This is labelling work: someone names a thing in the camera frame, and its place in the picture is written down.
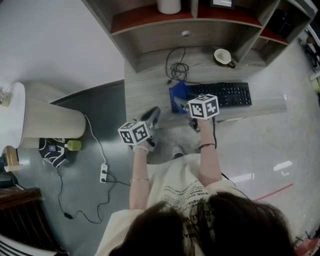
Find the power strip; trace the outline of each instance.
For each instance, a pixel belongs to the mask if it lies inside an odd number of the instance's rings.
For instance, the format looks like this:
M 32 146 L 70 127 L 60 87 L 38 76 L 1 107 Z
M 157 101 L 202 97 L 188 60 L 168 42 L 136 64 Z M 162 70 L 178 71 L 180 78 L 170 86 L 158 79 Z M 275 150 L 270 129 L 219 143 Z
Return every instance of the power strip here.
M 101 170 L 100 170 L 100 182 L 106 183 L 108 176 L 108 165 L 107 164 L 101 164 Z

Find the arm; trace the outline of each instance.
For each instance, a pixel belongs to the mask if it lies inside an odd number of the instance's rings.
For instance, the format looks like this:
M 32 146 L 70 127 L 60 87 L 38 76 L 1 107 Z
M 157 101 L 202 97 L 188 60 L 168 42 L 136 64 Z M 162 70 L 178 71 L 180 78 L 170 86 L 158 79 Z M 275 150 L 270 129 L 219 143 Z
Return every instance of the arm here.
M 212 125 L 209 120 L 198 120 L 200 127 L 201 145 L 215 143 Z M 204 187 L 221 181 L 221 169 L 218 155 L 214 145 L 201 149 L 200 177 L 199 181 Z
M 147 153 L 137 148 L 134 153 L 132 179 L 148 179 Z M 134 181 L 130 188 L 130 210 L 146 210 L 150 194 L 150 184 L 148 180 Z

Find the desk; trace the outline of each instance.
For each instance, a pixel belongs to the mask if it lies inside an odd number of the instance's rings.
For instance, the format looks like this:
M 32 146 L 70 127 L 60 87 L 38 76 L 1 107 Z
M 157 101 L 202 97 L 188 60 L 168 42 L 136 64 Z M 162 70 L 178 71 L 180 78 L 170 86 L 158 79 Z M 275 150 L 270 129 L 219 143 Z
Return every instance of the desk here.
M 250 54 L 235 69 L 221 67 L 214 63 L 214 48 L 187 48 L 183 60 L 189 65 L 188 80 L 204 84 L 218 82 L 248 82 L 252 106 L 220 108 L 217 121 L 239 119 L 254 116 L 270 115 L 287 111 L 286 100 L 281 90 L 280 80 L 273 71 L 272 65 L 266 64 L 258 53 Z M 151 52 L 144 56 L 138 69 L 146 70 L 135 73 L 128 64 L 124 68 L 124 88 L 126 117 L 130 121 L 141 113 L 158 106 L 161 116 L 158 128 L 170 128 L 187 125 L 185 115 L 172 114 L 169 95 L 169 80 L 165 73 L 168 50 Z M 174 52 L 168 67 L 181 60 L 182 52 Z

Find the tiled floor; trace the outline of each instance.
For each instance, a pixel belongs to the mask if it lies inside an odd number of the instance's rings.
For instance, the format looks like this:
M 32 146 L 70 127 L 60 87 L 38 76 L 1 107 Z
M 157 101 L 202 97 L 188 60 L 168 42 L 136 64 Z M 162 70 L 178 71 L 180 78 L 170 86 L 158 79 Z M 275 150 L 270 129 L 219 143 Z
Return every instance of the tiled floor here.
M 250 117 L 236 122 L 217 124 L 218 157 L 222 171 L 251 199 L 258 199 L 283 187 L 289 188 L 267 197 L 265 201 L 279 207 L 287 216 L 292 235 L 309 233 L 320 224 L 320 107 L 318 96 L 308 80 L 311 67 L 298 43 L 292 44 L 272 65 L 255 74 L 248 81 L 259 86 L 267 79 L 282 88 L 288 111 L 269 116 Z M 127 148 L 117 137 L 117 127 L 125 121 L 123 85 L 118 89 L 91 93 L 66 102 L 64 106 L 79 109 L 91 117 L 97 137 L 101 140 L 112 171 L 119 180 L 128 181 L 131 170 L 126 166 Z M 119 104 L 119 118 L 107 109 Z M 199 143 L 199 135 L 189 127 L 159 130 L 161 137 L 151 163 L 171 159 L 174 144 L 192 153 Z M 74 165 L 64 167 L 62 205 L 66 211 L 77 209 L 97 218 L 95 206 L 106 199 L 108 185 L 100 184 L 97 175 L 101 156 L 96 142 L 86 134 L 85 148 L 72 157 Z M 117 185 L 111 202 L 100 208 L 103 223 L 87 222 L 83 216 L 66 219 L 57 201 L 60 180 L 55 170 L 44 166 L 37 151 L 19 150 L 19 157 L 28 168 L 17 174 L 23 186 L 37 186 L 44 195 L 44 207 L 54 233 L 71 255 L 93 255 L 98 248 L 110 214 L 128 207 L 129 190 Z
M 222 122 L 216 128 L 222 172 L 248 197 L 258 199 L 293 184 L 264 199 L 285 213 L 293 236 L 320 224 L 320 107 L 308 79 L 310 70 L 301 46 L 294 43 L 249 80 L 250 86 L 260 79 L 278 83 L 287 112 Z M 197 148 L 199 136 L 189 127 L 160 133 L 165 142 L 150 158 L 155 163 L 170 159 L 174 144 L 188 153 Z

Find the black bracelet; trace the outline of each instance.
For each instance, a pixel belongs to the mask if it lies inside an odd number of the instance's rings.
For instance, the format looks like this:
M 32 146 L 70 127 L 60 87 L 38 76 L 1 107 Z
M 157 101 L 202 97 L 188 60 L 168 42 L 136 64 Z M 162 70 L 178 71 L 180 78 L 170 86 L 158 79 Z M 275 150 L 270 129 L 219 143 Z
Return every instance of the black bracelet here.
M 213 144 L 213 143 L 203 144 L 203 145 L 201 145 L 201 146 L 199 147 L 199 149 L 202 149 L 202 148 L 205 148 L 205 147 L 209 147 L 209 146 L 211 146 L 211 145 L 216 146 L 216 144 Z

